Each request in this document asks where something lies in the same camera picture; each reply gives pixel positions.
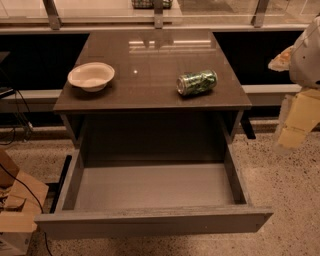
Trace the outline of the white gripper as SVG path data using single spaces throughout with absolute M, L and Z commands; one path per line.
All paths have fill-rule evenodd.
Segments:
M 280 109 L 273 149 L 287 154 L 297 149 L 320 123 L 320 16 L 289 46 L 273 58 L 268 68 L 289 70 L 290 79 L 305 88 L 296 95 L 286 95 Z

